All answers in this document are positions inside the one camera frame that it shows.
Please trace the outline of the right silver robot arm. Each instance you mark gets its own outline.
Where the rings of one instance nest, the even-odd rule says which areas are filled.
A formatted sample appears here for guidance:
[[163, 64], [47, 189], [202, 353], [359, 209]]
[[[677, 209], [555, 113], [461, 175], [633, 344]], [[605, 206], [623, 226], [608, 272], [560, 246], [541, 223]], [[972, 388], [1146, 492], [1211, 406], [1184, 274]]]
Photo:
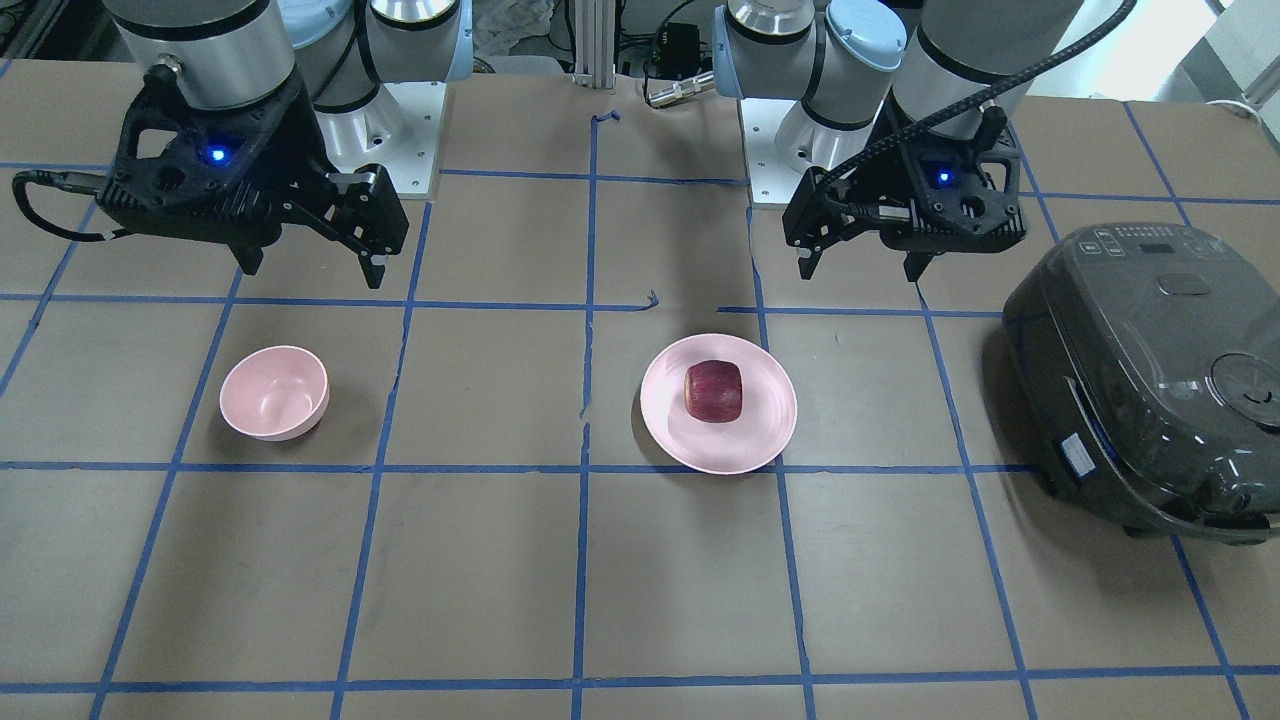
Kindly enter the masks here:
[[381, 284], [434, 172], [428, 96], [471, 76], [470, 1], [108, 1], [143, 70], [99, 208], [123, 234], [225, 246], [244, 274], [285, 225]]

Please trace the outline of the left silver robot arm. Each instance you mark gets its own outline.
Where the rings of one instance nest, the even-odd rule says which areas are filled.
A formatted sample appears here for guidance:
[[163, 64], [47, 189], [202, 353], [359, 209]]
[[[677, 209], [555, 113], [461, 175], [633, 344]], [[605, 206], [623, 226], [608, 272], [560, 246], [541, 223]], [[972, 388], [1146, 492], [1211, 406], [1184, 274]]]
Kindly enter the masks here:
[[948, 252], [1027, 236], [1009, 119], [1053, 64], [1076, 1], [727, 1], [717, 91], [785, 102], [768, 142], [790, 173], [783, 238], [810, 279], [837, 243], [876, 233], [920, 278]]

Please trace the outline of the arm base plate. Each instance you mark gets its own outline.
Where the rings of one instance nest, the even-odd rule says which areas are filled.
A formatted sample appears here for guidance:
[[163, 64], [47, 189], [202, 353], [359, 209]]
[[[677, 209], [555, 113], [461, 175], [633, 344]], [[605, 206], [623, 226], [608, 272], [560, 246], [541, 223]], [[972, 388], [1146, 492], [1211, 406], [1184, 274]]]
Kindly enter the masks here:
[[751, 205], [783, 209], [806, 168], [832, 164], [838, 133], [799, 100], [744, 99], [739, 110]]
[[449, 86], [381, 85], [355, 110], [316, 114], [329, 160], [346, 173], [383, 167], [402, 199], [434, 193]]

